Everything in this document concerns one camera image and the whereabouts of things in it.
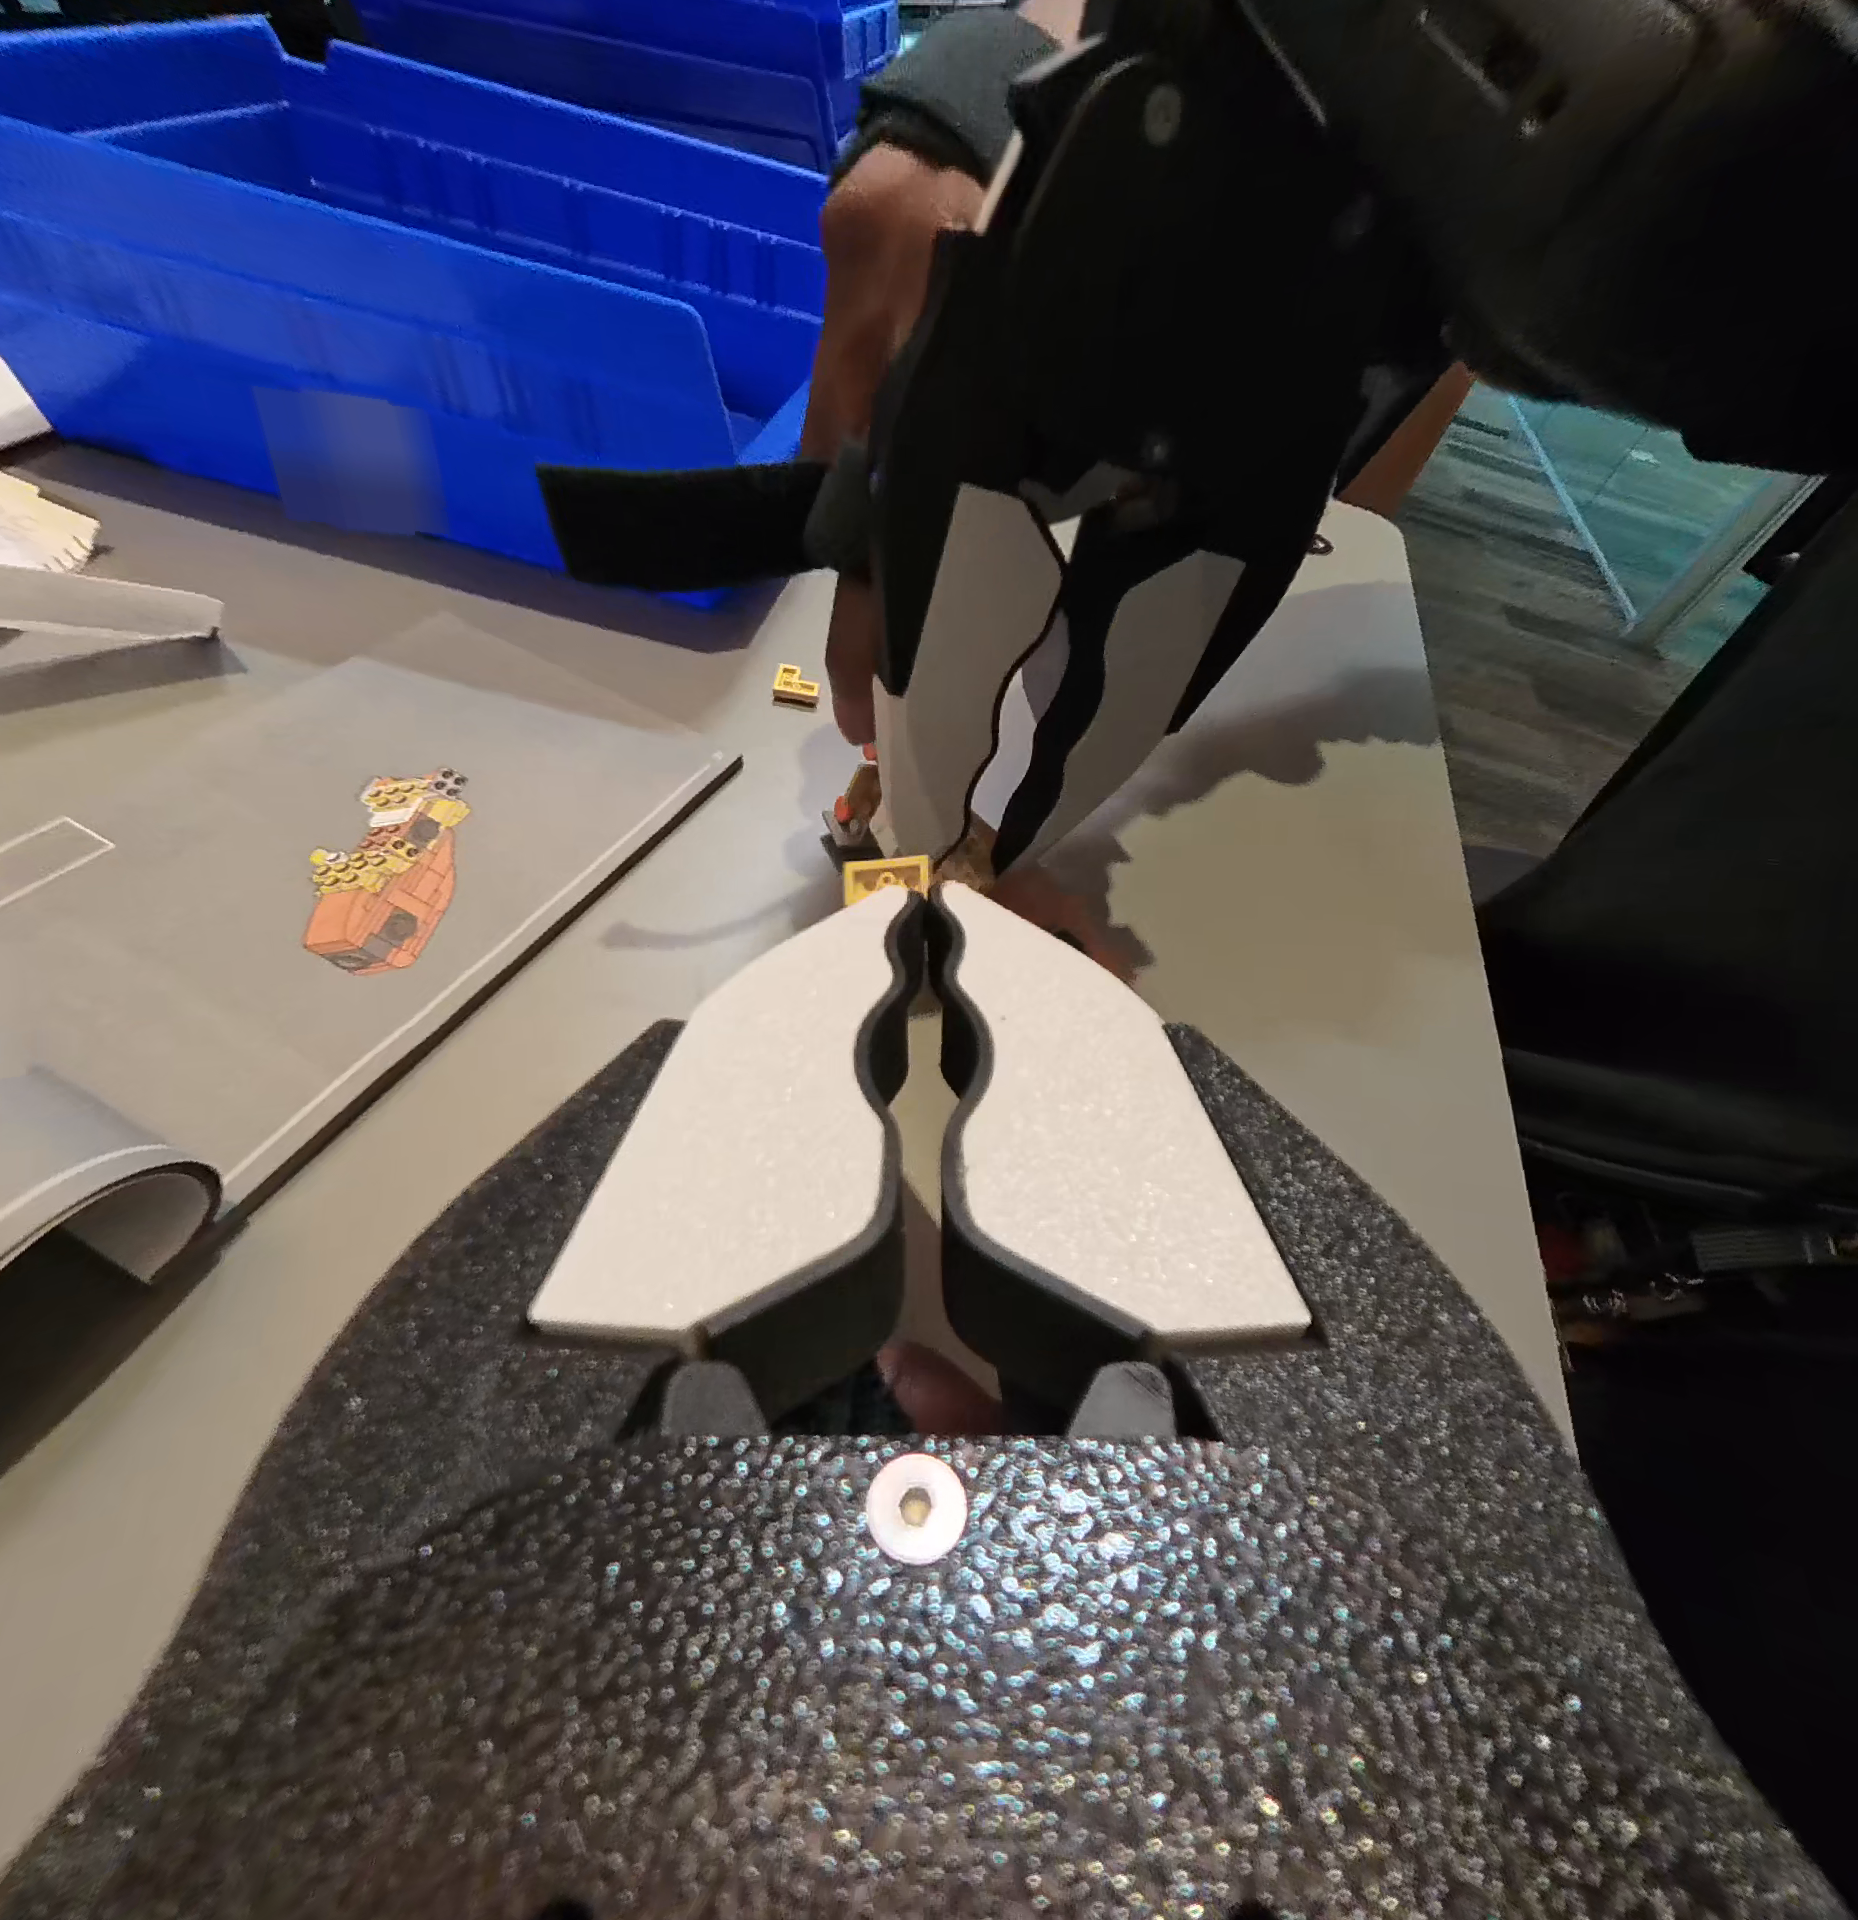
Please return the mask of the blue plastic bin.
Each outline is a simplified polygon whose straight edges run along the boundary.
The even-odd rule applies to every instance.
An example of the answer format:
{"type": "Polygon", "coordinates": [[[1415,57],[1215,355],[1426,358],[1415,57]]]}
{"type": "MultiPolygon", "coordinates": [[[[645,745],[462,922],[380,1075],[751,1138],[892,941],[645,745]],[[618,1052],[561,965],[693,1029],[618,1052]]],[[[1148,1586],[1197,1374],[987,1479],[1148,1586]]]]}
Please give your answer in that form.
{"type": "Polygon", "coordinates": [[[267,182],[285,135],[0,115],[0,358],[55,432],[549,569],[549,466],[792,455],[821,323],[267,182]]]}
{"type": "Polygon", "coordinates": [[[0,29],[0,115],[75,138],[285,108],[297,179],[344,207],[574,271],[621,271],[687,301],[821,319],[821,191],[792,165],[336,44],[282,49],[261,12],[0,29]]]}

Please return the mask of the stack of blue bins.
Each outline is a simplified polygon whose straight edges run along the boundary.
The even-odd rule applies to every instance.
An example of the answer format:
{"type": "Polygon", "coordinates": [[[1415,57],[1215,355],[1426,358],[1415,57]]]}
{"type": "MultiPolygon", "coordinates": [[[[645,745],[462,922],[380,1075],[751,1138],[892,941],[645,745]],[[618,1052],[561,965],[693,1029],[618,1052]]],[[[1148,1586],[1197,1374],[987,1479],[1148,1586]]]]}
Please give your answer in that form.
{"type": "Polygon", "coordinates": [[[394,57],[828,170],[897,2],[353,2],[394,57]]]}

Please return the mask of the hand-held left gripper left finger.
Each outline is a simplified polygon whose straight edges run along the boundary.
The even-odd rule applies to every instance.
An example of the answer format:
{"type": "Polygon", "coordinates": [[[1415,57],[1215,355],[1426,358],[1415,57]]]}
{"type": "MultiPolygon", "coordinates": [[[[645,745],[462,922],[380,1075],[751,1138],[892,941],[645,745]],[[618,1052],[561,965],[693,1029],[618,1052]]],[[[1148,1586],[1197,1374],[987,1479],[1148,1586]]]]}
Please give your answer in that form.
{"type": "Polygon", "coordinates": [[[705,1339],[876,1222],[891,1122],[867,1028],[914,993],[918,908],[843,908],[702,998],[531,1295],[541,1333],[705,1339]]]}

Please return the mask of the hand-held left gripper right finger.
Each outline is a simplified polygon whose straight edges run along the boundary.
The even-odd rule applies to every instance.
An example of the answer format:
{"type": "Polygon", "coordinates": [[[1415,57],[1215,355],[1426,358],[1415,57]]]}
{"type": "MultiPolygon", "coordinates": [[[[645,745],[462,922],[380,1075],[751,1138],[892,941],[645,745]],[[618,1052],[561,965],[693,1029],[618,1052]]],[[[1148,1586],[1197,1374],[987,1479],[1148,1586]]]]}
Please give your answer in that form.
{"type": "Polygon", "coordinates": [[[1118,973],[938,886],[944,1301],[971,1346],[1254,1346],[1311,1311],[1166,1019],[1118,973]]]}

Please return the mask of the grey instruction booklet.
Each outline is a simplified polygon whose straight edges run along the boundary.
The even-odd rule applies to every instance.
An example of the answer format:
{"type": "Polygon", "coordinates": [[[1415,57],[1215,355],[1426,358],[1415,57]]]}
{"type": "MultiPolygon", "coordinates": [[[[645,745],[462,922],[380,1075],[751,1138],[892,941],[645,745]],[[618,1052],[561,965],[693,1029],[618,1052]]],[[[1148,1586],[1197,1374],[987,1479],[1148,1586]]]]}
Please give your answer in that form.
{"type": "Polygon", "coordinates": [[[0,841],[0,1276],[159,1280],[742,768],[425,620],[0,841]]]}

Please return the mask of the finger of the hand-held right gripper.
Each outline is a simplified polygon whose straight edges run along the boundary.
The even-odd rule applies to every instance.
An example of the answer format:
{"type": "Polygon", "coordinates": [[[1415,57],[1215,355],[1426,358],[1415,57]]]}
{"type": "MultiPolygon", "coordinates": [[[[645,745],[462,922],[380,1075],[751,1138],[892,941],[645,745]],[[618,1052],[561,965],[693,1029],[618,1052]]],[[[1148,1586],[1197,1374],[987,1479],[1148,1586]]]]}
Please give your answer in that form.
{"type": "Polygon", "coordinates": [[[1169,543],[1079,543],[1024,671],[1032,754],[993,832],[993,871],[1049,853],[1170,732],[1238,584],[1238,555],[1169,543]]]}
{"type": "Polygon", "coordinates": [[[947,859],[984,822],[995,871],[1032,865],[1063,823],[1083,703],[1065,695],[1079,515],[966,483],[905,695],[876,695],[876,841],[947,859]]]}

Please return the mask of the white paper bag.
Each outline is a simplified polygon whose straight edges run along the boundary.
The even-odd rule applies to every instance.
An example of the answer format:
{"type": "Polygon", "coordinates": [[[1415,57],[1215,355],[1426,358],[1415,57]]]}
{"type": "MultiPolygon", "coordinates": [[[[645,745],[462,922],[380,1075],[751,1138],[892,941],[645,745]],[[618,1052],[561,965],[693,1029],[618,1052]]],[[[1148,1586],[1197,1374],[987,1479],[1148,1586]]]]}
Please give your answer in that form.
{"type": "MultiPolygon", "coordinates": [[[[53,432],[22,377],[0,358],[0,455],[53,432]]],[[[0,466],[0,564],[75,572],[100,546],[100,521],[49,499],[32,477],[0,466]]]]}
{"type": "Polygon", "coordinates": [[[144,644],[212,642],[219,625],[222,601],[211,594],[0,564],[0,681],[144,644]]]}

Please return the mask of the brown tan brick model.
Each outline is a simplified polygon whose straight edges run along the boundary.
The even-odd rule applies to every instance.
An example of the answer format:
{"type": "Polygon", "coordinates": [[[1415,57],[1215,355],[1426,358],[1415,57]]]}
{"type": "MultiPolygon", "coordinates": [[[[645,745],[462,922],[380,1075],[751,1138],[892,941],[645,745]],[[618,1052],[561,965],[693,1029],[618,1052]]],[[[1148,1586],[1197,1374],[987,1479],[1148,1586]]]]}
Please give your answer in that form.
{"type": "MultiPolygon", "coordinates": [[[[884,859],[884,855],[926,855],[907,853],[891,832],[891,806],[884,795],[879,766],[867,754],[845,790],[823,810],[823,845],[843,867],[849,859],[884,859]]],[[[971,815],[966,823],[966,839],[944,853],[926,855],[936,865],[936,886],[969,886],[1011,912],[1044,928],[1069,948],[1083,950],[1128,984],[1138,983],[1148,950],[1139,941],[1108,922],[1108,911],[1096,908],[1083,894],[1071,894],[1063,879],[1055,879],[1040,865],[1017,865],[999,871],[995,865],[995,829],[971,815]]]]}

